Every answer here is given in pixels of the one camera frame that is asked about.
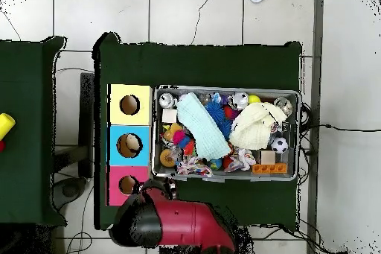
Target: green tablecloth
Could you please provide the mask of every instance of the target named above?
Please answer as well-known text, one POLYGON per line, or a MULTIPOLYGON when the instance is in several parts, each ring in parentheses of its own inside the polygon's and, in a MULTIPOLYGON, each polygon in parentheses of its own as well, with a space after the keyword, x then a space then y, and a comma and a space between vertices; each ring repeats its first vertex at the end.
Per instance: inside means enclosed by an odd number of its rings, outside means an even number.
POLYGON ((0 153, 0 223, 65 225, 51 205, 54 57, 63 37, 0 41, 0 113, 16 120, 0 153))
MULTIPOLYGON (((102 229, 113 223, 117 207, 106 206, 106 85, 108 83, 218 86, 298 91, 301 45, 239 45, 229 47, 169 46, 155 43, 122 45, 113 33, 95 44, 96 100, 100 101, 100 168, 96 169, 100 212, 95 223, 102 229)), ((225 183, 192 179, 178 181, 179 198, 211 203, 233 212, 242 225, 282 223, 295 229, 297 182, 225 183)))

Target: gray plastic tray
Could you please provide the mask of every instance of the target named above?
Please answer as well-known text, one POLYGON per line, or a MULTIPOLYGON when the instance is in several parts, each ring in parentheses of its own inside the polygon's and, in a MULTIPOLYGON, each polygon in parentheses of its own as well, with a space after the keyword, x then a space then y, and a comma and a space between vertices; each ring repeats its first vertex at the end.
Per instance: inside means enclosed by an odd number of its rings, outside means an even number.
MULTIPOLYGON (((153 94, 153 110, 155 112, 152 131, 152 155, 151 167, 152 172, 157 177, 172 177, 175 180, 187 180, 187 178, 198 177, 200 175, 178 175, 172 168, 166 168, 160 163, 160 153, 162 144, 159 141, 159 131, 161 128, 162 108, 159 105, 159 98, 163 93, 170 93, 175 96, 193 92, 196 95, 218 92, 221 95, 231 95, 234 92, 246 92, 248 95, 255 94, 260 98, 276 99, 279 97, 287 98, 293 107, 291 116, 286 120, 289 127, 283 132, 284 138, 289 144, 289 149, 282 154, 276 154, 276 162, 288 164, 288 172, 286 174, 253 174, 251 169, 247 171, 237 170, 231 173, 225 173, 223 170, 213 171, 212 177, 202 177, 205 181, 225 182, 225 179, 233 180, 251 180, 256 181, 291 181, 298 176, 298 156, 299 156, 299 127, 300 127, 300 111, 301 96, 296 91, 285 91, 277 89, 234 89, 234 88, 218 88, 218 87, 202 87, 202 86, 168 86, 161 85, 155 88, 153 94)), ((253 151, 253 155, 257 158, 259 151, 253 151)))

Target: orange lego brick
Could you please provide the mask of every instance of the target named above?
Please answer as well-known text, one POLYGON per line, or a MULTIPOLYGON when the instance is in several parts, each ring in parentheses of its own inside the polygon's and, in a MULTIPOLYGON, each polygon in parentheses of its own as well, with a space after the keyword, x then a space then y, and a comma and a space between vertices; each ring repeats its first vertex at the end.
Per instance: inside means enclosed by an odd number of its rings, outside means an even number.
POLYGON ((275 163, 278 173, 287 173, 287 164, 286 163, 275 163))
POLYGON ((254 174, 287 173, 287 164, 275 163, 274 165, 253 165, 252 173, 254 174))

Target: blue fuzzy toy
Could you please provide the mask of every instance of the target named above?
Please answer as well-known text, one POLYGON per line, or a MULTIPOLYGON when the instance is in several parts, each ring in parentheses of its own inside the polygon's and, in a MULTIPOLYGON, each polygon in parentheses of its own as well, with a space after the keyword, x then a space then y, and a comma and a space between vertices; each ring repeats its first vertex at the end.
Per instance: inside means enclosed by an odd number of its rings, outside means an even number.
POLYGON ((212 101, 207 103, 205 108, 208 111, 209 115, 216 122, 217 126, 220 127, 219 125, 223 123, 223 120, 225 119, 225 113, 220 103, 212 101))
POLYGON ((217 125, 221 130, 221 133, 225 137, 226 140, 229 140, 230 132, 231 132, 231 121, 228 119, 224 119, 220 124, 217 125))

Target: blue box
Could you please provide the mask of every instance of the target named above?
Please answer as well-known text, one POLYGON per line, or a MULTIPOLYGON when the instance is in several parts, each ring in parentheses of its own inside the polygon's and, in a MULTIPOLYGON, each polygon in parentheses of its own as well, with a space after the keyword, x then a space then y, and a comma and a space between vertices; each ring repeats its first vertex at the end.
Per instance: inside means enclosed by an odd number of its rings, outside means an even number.
POLYGON ((110 127, 110 165, 137 165, 148 166, 150 158, 150 128, 148 126, 118 126, 110 127), (140 138, 143 148, 133 158, 125 158, 117 149, 119 137, 124 134, 133 133, 140 138))

